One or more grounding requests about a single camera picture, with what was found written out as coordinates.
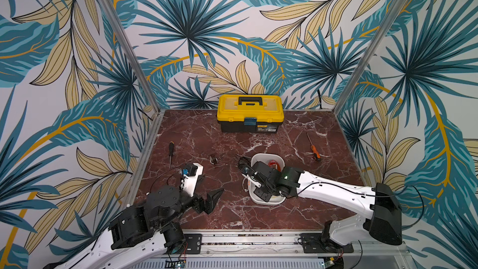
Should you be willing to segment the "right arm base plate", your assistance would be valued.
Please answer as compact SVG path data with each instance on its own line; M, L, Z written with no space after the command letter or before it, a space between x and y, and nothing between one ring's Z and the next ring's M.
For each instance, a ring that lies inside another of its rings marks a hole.
M302 233L298 239L305 254L350 254L354 252L352 244L340 245L331 240L330 229L332 221L325 223L320 233Z

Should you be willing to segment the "dark brown strap watch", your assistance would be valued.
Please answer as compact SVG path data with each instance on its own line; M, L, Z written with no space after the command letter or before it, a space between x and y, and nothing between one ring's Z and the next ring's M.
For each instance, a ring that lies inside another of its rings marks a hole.
M216 166L218 164L218 159L214 154L211 154L209 156L209 159L210 159L210 164L211 165Z

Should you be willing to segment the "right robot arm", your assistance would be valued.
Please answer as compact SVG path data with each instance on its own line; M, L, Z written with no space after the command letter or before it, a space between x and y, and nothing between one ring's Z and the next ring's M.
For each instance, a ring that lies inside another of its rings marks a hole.
M256 186L255 193L264 202L273 196L305 198L354 212L347 219L326 223L323 242L341 247L366 239L387 245L402 244L402 208L397 194L386 184L345 184L289 166L278 171L261 161L245 166L241 173Z

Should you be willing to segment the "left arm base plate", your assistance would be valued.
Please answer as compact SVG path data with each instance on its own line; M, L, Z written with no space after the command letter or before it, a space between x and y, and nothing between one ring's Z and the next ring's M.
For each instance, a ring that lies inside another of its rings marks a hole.
M182 239L167 240L164 245L168 254L199 255L202 248L202 234L184 234Z

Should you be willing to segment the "white plastic storage tray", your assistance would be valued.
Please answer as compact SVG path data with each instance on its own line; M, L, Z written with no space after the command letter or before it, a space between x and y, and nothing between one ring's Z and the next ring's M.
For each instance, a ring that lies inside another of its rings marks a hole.
M275 168L269 168L270 161L278 165L276 171L281 171L285 167L285 161L277 154L257 153L251 158L251 167L257 169L257 174L248 177L248 193L255 204L276 206L285 202L286 198L279 195L272 195L274 188L274 179L277 174L273 172Z

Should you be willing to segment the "red transparent watch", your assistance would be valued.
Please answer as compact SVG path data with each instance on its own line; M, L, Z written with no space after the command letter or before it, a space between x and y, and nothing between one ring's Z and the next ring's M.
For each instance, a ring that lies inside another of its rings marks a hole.
M270 161L268 162L268 166L269 166L270 168L274 168L274 169L276 169L276 170L278 170L278 171L281 171L281 166L280 166L280 164L279 164L277 161L275 161L275 160L270 160Z

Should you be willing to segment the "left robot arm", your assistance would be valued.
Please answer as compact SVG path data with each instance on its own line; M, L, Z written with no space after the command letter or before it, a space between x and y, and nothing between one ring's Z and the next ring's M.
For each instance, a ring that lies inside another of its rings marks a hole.
M96 239L49 269L127 269L155 255L185 254L187 237L179 219L188 211L211 214L224 189L203 198L165 185L145 201L123 210Z

